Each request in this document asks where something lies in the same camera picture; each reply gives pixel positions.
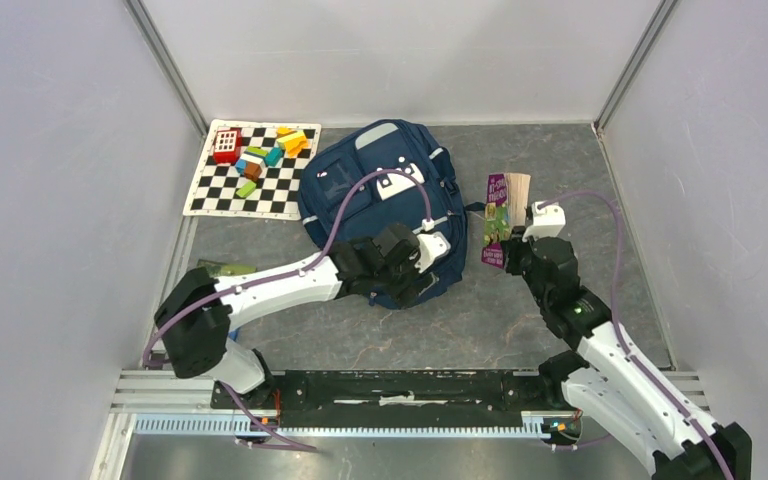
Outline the purple Treehouse book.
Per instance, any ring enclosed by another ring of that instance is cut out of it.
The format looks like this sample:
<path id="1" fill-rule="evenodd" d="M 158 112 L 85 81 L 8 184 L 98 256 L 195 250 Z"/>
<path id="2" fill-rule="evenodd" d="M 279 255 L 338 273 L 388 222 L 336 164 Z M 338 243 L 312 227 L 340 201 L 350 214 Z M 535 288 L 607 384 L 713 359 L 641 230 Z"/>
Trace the purple Treehouse book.
<path id="1" fill-rule="evenodd" d="M 526 223 L 531 176 L 524 173 L 494 173 L 488 177 L 484 206 L 481 261 L 502 268 L 501 243 L 515 227 Z"/>

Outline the navy blue student backpack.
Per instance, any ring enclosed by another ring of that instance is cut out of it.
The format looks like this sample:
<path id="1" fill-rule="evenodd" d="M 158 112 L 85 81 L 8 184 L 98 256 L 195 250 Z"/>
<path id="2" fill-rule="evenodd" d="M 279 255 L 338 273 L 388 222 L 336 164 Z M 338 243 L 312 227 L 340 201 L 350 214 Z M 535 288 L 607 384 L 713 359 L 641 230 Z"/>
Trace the navy blue student backpack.
<path id="1" fill-rule="evenodd" d="M 468 219 L 449 151 L 428 128 L 406 120 L 378 120 L 322 150 L 302 172 L 298 208 L 304 228 L 347 270 L 342 295 L 405 309 L 443 295 L 463 278 Z M 402 224 L 421 233 L 432 218 L 450 251 L 425 272 L 399 275 L 376 265 L 373 237 Z"/>

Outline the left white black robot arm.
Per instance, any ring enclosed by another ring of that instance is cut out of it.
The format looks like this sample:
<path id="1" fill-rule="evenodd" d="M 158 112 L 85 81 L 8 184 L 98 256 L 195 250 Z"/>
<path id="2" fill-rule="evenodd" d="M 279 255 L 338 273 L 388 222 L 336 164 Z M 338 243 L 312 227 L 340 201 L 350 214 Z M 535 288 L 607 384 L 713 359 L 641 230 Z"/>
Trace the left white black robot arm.
<path id="1" fill-rule="evenodd" d="M 155 322 L 179 379 L 208 376 L 250 407 L 266 405 L 274 381 L 263 359 L 230 337 L 245 324 L 308 303 L 345 296 L 388 295 L 408 306 L 432 266 L 450 253 L 440 232 L 392 224 L 375 237 L 334 241 L 295 263 L 247 275 L 188 271 L 159 307 Z"/>

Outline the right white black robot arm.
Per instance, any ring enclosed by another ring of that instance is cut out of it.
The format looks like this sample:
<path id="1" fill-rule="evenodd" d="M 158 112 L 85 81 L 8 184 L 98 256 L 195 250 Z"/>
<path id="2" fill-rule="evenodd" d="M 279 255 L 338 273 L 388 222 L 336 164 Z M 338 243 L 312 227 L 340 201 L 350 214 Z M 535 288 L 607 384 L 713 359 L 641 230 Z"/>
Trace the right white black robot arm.
<path id="1" fill-rule="evenodd" d="M 671 383 L 580 279 L 572 244 L 515 228 L 504 269 L 526 282 L 548 329 L 569 347 L 545 361 L 540 400 L 595 420 L 653 479 L 748 479 L 752 440 L 722 425 Z"/>

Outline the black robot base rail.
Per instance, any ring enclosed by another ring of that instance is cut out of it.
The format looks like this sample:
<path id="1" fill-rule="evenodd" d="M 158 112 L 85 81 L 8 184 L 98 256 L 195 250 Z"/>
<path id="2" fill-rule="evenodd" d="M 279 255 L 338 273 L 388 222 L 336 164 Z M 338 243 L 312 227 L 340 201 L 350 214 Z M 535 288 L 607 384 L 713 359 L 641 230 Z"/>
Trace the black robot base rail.
<path id="1" fill-rule="evenodd" d="M 529 370 L 287 370 L 240 398 L 286 428 L 516 427 L 522 414 L 582 414 Z"/>

